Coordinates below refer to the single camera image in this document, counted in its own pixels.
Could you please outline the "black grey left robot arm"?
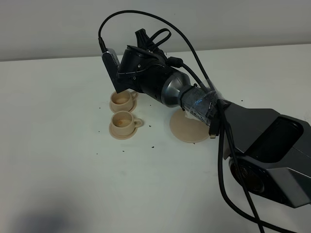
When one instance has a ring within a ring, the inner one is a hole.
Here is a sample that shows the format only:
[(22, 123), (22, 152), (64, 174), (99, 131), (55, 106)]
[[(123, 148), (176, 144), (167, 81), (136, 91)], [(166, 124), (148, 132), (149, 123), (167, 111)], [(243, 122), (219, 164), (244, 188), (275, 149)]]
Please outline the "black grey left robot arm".
[[(117, 69), (119, 91), (133, 89), (168, 107), (180, 106), (211, 130), (220, 124), (220, 94), (208, 83), (190, 84), (182, 61), (168, 58), (144, 29), (128, 46)], [(311, 201), (311, 127), (273, 109), (247, 109), (222, 100), (233, 143), (223, 157), (249, 192), (296, 208)]]

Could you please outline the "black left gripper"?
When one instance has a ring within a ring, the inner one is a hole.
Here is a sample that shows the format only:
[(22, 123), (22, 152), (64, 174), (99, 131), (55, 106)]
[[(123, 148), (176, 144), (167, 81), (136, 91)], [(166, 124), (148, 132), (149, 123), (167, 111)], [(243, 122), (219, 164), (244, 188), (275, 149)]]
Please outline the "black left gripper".
[(137, 47), (126, 48), (116, 82), (123, 89), (147, 94), (161, 102), (162, 88), (175, 69), (165, 64), (163, 56), (146, 51), (154, 49), (154, 36), (149, 37), (145, 29), (136, 31), (135, 35)]

